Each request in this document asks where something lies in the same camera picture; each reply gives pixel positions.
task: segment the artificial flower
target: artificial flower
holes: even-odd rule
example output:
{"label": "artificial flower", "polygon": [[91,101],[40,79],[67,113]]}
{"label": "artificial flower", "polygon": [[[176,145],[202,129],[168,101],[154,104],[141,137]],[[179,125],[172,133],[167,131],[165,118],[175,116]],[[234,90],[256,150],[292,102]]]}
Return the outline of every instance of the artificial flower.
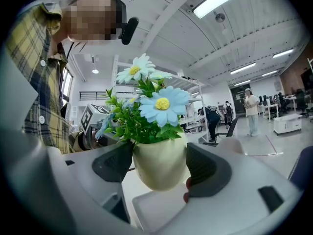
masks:
{"label": "artificial flower", "polygon": [[115,113],[111,113],[110,115],[107,115],[107,117],[102,121],[102,126],[100,130],[98,130],[96,135],[94,136],[97,140],[103,136],[104,131],[106,130],[109,122],[112,120],[114,116],[115,116]]}
{"label": "artificial flower", "polygon": [[134,58],[133,65],[130,68],[124,69],[124,71],[117,74],[116,80],[119,83],[128,83],[132,79],[138,81],[141,79],[141,75],[148,76],[150,73],[155,72],[153,68],[155,65],[149,61],[149,56],[146,53],[142,54],[139,58]]}
{"label": "artificial flower", "polygon": [[158,88],[158,84],[157,84],[157,83],[152,82],[152,84],[153,84],[153,87],[154,87],[155,89],[157,89],[157,88]]}
{"label": "artificial flower", "polygon": [[167,122],[172,126],[178,125],[178,115],[186,114],[189,93],[180,88],[169,86],[158,93],[153,92],[151,98],[142,98],[139,107],[140,115],[149,123],[157,121],[160,127]]}
{"label": "artificial flower", "polygon": [[139,102],[140,94],[137,94],[135,97],[128,99],[124,104],[122,109],[125,109],[126,107],[133,107],[135,102]]}
{"label": "artificial flower", "polygon": [[160,80],[163,78],[169,78],[172,79],[172,75],[170,73],[167,72],[163,72],[163,71],[155,71],[152,74],[149,75],[150,79],[154,79],[154,80]]}

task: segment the plaid shirt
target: plaid shirt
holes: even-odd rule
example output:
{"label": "plaid shirt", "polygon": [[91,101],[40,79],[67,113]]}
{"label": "plaid shirt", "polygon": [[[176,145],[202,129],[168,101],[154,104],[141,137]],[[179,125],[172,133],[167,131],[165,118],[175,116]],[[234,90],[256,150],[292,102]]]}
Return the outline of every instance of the plaid shirt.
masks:
{"label": "plaid shirt", "polygon": [[67,59],[62,44],[58,45],[57,54],[48,55],[51,38],[60,29],[61,18],[61,8],[54,3],[41,3],[29,8],[18,15],[8,35],[6,48],[38,93],[25,119],[24,131],[38,136],[46,146],[57,147],[66,154],[73,150],[68,141],[69,126],[60,112],[59,85]]}

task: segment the railing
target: railing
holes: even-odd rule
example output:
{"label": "railing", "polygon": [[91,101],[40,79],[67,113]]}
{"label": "railing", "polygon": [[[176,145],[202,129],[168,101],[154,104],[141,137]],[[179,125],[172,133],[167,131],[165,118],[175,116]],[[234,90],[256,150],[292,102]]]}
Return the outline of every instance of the railing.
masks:
{"label": "railing", "polygon": [[107,92],[79,92],[79,101],[85,100],[107,100]]}

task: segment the flower pot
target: flower pot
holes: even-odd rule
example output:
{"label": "flower pot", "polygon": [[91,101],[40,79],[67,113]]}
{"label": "flower pot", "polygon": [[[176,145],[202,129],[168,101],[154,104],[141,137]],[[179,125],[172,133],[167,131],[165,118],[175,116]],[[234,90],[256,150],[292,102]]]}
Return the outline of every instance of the flower pot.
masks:
{"label": "flower pot", "polygon": [[158,143],[138,143],[133,152],[139,178],[152,190],[165,191],[184,180],[186,175],[187,139],[164,140]]}

